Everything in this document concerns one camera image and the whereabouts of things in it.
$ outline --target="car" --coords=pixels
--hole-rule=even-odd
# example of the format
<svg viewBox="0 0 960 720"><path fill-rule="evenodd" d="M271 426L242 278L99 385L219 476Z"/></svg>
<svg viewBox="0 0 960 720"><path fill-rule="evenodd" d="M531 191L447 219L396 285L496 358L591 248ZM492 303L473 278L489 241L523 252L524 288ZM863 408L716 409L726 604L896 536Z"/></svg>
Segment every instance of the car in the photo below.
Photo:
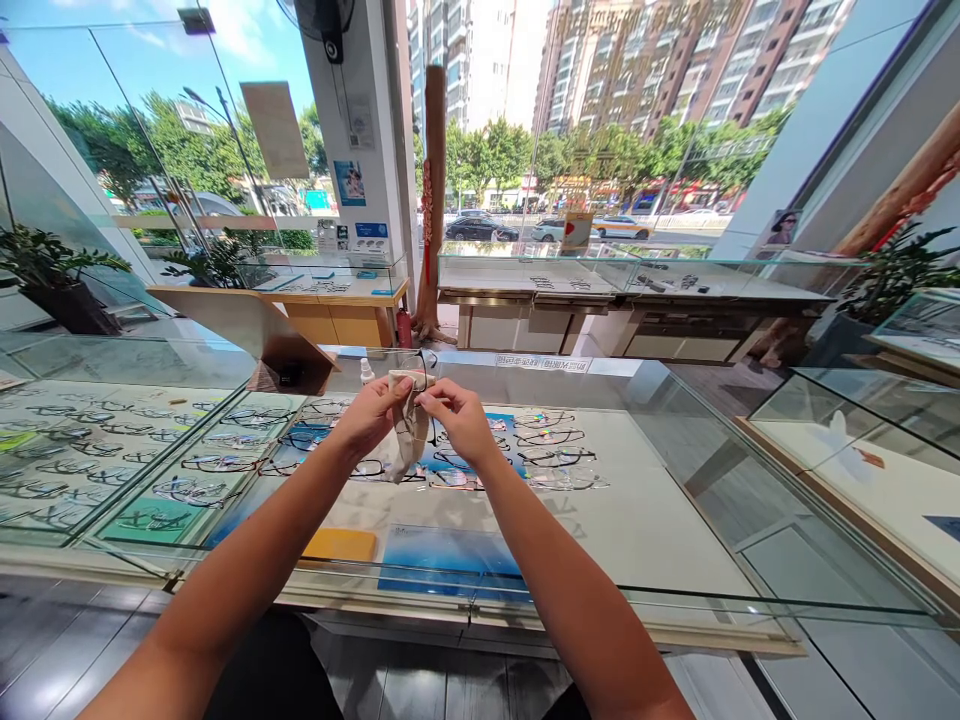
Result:
<svg viewBox="0 0 960 720"><path fill-rule="evenodd" d="M492 217L492 216L486 210L470 209L470 210L461 210L459 213L457 213L457 217Z"/></svg>
<svg viewBox="0 0 960 720"><path fill-rule="evenodd" d="M534 226L530 239L537 242L560 242L563 240L563 218L544 218Z"/></svg>
<svg viewBox="0 0 960 720"><path fill-rule="evenodd" d="M629 215L604 215L593 221L593 227L601 238L625 237L646 240L650 228L643 227Z"/></svg>
<svg viewBox="0 0 960 720"><path fill-rule="evenodd" d="M462 217L447 225L445 237L448 240L517 242L520 239L520 230L501 225L490 218Z"/></svg>

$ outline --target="red fire extinguisher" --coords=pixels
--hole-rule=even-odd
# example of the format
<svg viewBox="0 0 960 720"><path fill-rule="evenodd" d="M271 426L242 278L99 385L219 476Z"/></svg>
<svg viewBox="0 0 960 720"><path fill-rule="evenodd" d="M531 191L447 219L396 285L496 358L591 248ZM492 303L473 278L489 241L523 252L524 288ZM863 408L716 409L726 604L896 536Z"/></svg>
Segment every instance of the red fire extinguisher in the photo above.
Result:
<svg viewBox="0 0 960 720"><path fill-rule="evenodd" d="M403 308L397 311L397 335L400 338L400 347L413 348L413 332L410 329L410 315Z"/></svg>

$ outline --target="hand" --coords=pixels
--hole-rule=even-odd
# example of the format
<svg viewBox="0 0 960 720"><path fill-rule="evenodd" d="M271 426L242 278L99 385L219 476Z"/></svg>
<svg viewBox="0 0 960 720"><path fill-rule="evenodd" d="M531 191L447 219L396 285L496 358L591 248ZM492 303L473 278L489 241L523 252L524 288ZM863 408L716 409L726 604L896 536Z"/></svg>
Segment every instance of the hand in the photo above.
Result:
<svg viewBox="0 0 960 720"><path fill-rule="evenodd" d="M382 377L363 388L337 421L330 439L343 443L358 460L370 453L393 427L393 412L413 388L413 380L404 378L390 391L389 379Z"/></svg>
<svg viewBox="0 0 960 720"><path fill-rule="evenodd" d="M449 407L440 398L449 401ZM480 397L475 392L464 390L452 380L443 378L420 393L415 402L440 421L457 455L474 470L484 459L503 456L490 432Z"/></svg>

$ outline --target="taxi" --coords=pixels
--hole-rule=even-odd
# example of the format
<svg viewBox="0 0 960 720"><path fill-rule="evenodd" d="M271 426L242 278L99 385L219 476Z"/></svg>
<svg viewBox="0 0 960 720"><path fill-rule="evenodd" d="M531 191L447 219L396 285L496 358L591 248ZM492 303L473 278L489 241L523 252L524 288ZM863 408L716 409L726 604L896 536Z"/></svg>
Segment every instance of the taxi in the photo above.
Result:
<svg viewBox="0 0 960 720"><path fill-rule="evenodd" d="M646 240L650 237L650 228L641 225L629 215L604 215L593 219L593 229L601 238L619 237Z"/></svg>

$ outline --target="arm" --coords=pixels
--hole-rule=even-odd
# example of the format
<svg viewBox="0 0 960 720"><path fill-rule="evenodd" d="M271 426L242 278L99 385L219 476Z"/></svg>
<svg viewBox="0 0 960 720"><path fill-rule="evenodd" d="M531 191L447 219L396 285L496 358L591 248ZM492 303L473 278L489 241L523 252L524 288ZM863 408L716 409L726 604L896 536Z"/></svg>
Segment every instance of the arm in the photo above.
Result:
<svg viewBox="0 0 960 720"><path fill-rule="evenodd" d="M270 607L351 471L383 439L395 394L363 389L336 428L270 498L190 574L140 647L81 717L200 718L224 665Z"/></svg>
<svg viewBox="0 0 960 720"><path fill-rule="evenodd" d="M438 398L448 400L449 408ZM483 481L540 619L595 718L692 720L617 586L497 449L476 393L441 380L417 399Z"/></svg>

